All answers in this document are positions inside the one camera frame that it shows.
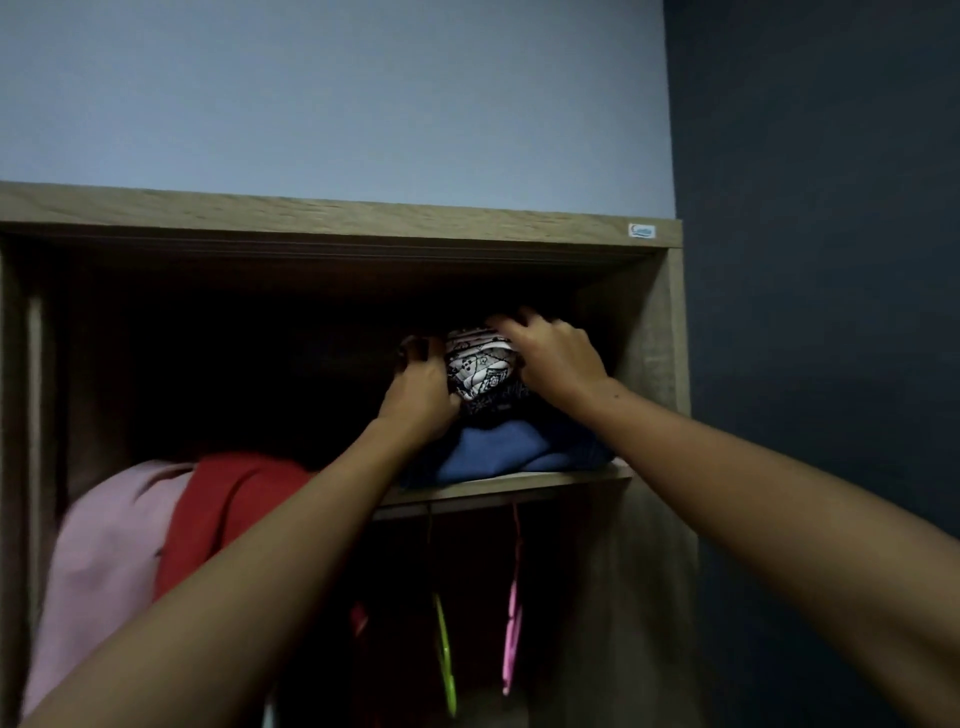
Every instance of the left hand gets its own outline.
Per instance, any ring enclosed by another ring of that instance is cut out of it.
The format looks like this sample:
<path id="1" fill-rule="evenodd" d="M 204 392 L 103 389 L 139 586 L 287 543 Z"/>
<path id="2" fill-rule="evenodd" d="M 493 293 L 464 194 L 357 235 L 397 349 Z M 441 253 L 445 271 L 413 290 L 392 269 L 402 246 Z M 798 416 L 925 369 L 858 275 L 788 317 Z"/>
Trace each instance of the left hand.
<path id="1" fill-rule="evenodd" d="M 406 368 L 394 376 L 377 419 L 401 427 L 422 446 L 446 432 L 460 412 L 461 400 L 446 388 L 443 341 L 430 337 L 426 360 L 420 356 L 416 342 L 408 343 L 405 349 Z"/>

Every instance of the red garment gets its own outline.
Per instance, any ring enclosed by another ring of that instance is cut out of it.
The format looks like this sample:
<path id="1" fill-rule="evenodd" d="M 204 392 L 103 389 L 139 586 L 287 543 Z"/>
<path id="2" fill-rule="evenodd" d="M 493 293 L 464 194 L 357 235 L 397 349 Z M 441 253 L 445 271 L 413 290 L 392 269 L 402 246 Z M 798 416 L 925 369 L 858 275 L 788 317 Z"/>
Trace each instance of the red garment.
<path id="1" fill-rule="evenodd" d="M 200 461 L 174 509 L 160 552 L 154 601 L 300 489 L 310 473 L 265 455 L 227 452 Z"/>

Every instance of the sticker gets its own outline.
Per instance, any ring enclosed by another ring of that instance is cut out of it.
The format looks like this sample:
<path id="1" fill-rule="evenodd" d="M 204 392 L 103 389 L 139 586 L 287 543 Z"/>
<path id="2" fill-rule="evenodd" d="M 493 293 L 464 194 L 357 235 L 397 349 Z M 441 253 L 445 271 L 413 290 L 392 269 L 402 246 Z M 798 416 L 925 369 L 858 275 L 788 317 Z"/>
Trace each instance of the sticker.
<path id="1" fill-rule="evenodd" d="M 653 240 L 657 237 L 657 226 L 630 223 L 627 226 L 627 234 L 631 237 L 642 237 L 644 240 Z"/>

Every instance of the wardrobe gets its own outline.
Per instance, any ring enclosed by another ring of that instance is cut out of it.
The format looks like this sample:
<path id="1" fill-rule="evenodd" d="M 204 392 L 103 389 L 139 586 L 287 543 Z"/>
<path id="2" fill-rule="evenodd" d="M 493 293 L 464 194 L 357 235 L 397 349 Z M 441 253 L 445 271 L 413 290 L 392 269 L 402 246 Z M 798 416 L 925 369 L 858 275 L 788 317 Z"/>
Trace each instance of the wardrobe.
<path id="1" fill-rule="evenodd" d="M 0 182 L 2 725 L 73 500 L 218 449 L 321 468 L 375 415 L 404 336 L 520 304 L 586 328 L 608 371 L 689 411 L 677 220 Z M 525 614 L 504 698 L 513 504 Z M 432 645 L 408 644 L 430 549 L 452 722 Z M 286 679 L 317 692 L 303 724 L 351 724 L 369 699 L 383 726 L 696 726 L 695 570 L 692 532 L 622 461 L 392 489 L 318 615 L 324 654 Z M 354 595 L 380 635 L 362 664 L 334 616 Z"/>

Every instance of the wall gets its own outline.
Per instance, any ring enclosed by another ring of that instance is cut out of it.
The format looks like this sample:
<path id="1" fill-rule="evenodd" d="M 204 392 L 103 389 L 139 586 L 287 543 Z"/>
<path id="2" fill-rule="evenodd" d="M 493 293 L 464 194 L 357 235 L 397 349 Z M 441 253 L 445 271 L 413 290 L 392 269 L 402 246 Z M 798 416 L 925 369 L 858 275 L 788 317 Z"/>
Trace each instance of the wall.
<path id="1" fill-rule="evenodd" d="M 693 411 L 960 536 L 960 5 L 667 0 Z M 715 723 L 899 724 L 717 550 Z"/>
<path id="2" fill-rule="evenodd" d="M 659 0 L 8 0 L 0 179 L 673 217 Z"/>

